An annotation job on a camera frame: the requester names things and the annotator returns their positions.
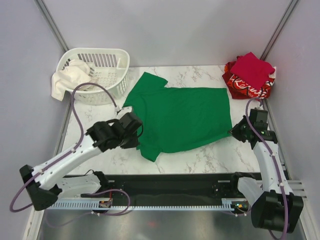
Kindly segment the green t-shirt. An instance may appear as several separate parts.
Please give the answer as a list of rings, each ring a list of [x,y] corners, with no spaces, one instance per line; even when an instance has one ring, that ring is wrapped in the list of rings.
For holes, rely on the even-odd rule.
[[[155,162],[161,153],[193,150],[229,136],[232,128],[226,88],[167,87],[162,77],[144,72],[123,106],[141,119],[137,149]]]

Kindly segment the white cream t-shirt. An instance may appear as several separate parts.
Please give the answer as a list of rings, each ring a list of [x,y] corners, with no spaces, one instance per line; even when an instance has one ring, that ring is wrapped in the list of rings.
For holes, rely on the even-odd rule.
[[[74,90],[83,83],[96,83],[98,78],[90,76],[90,66],[80,59],[73,59],[64,70],[57,70],[51,77],[51,96],[62,101],[67,89]]]

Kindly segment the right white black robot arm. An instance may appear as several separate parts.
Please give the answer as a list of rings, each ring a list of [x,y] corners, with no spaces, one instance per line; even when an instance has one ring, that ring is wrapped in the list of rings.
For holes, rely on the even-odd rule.
[[[268,130],[268,112],[247,110],[230,135],[250,143],[258,161],[262,183],[250,173],[235,172],[229,191],[235,197],[244,196],[251,207],[251,222],[255,228],[292,233],[304,207],[302,197],[294,194],[282,169],[276,133]]]

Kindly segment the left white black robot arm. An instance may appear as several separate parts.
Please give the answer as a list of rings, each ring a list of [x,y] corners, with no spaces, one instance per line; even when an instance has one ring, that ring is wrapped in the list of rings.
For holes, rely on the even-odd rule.
[[[51,207],[58,199],[69,197],[104,197],[109,181],[101,171],[89,175],[66,175],[87,160],[105,151],[139,145],[138,129],[143,122],[127,112],[119,119],[98,121],[82,135],[79,142],[54,158],[37,166],[23,166],[19,171],[36,211]]]

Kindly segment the red printed folded t-shirt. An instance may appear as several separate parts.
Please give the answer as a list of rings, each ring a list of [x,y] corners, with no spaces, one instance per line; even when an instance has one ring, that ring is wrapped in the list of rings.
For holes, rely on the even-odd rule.
[[[231,68],[241,57],[241,55],[238,55],[235,61],[230,61],[224,66],[224,73],[222,75],[222,78],[231,94],[231,97],[235,100],[244,100],[254,97],[267,99],[271,94],[271,88],[276,79],[277,68],[274,67],[274,72],[268,76],[268,81],[266,81],[260,89],[255,89],[248,83],[243,81],[241,78],[230,72]]]

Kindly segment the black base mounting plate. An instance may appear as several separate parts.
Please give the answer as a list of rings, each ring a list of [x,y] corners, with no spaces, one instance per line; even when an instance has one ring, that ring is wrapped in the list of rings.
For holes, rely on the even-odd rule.
[[[105,175],[98,198],[117,203],[160,205],[217,204],[220,199],[242,199],[235,180],[241,172],[200,174]]]

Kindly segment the folded crimson red t-shirt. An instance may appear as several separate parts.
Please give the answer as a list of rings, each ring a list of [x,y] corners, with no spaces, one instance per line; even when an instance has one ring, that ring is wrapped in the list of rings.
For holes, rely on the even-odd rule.
[[[245,81],[254,89],[260,89],[276,69],[268,62],[260,60],[252,52],[239,56],[230,69],[233,75]]]

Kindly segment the white plastic laundry basket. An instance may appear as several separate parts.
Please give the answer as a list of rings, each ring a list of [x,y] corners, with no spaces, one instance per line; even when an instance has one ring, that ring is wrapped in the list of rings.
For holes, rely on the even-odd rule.
[[[88,75],[108,90],[113,99],[124,95],[128,87],[127,72],[130,66],[127,51],[119,48],[73,48],[64,53],[56,70],[64,70],[72,60],[85,62],[90,67]],[[77,90],[74,98],[86,105],[106,105],[112,102],[101,88],[94,85]]]

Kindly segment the right aluminium frame post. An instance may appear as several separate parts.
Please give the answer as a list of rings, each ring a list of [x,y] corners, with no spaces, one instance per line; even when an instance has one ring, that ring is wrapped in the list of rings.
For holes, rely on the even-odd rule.
[[[279,36],[281,35],[283,29],[287,25],[290,17],[292,16],[293,12],[295,11],[296,7],[300,3],[300,0],[290,0],[287,8],[285,9],[282,17],[280,18],[275,30],[273,31],[267,45],[265,46],[260,59],[265,61],[269,56],[270,52],[272,51],[274,45],[276,44]]]

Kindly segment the aluminium frame post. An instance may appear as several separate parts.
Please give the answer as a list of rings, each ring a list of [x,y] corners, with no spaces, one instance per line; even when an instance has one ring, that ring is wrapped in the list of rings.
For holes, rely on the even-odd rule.
[[[269,56],[270,52],[272,51],[274,45],[276,44],[279,36],[281,35],[283,29],[287,25],[290,17],[292,16],[293,12],[295,11],[296,7],[300,3],[300,0],[290,0],[287,8],[285,9],[282,17],[280,18],[275,30],[273,31],[267,45],[265,46],[260,59],[265,61]]]
[[[65,41],[61,31],[59,30],[58,25],[56,24],[52,14],[50,13],[49,8],[47,7],[44,0],[34,0],[36,6],[38,7],[40,13],[44,17],[47,25],[49,26],[52,34],[56,38],[59,46],[64,52],[67,52],[69,50],[69,46],[67,42]]]

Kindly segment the left aluminium frame post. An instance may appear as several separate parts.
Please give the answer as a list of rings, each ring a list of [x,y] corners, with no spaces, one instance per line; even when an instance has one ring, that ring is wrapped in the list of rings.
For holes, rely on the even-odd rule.
[[[65,41],[61,31],[59,30],[58,25],[56,24],[52,14],[50,13],[49,8],[47,7],[44,0],[34,0],[36,6],[38,7],[40,13],[44,17],[47,25],[49,26],[52,34],[56,38],[59,46],[64,52],[67,52],[69,50],[69,46],[67,42]]]

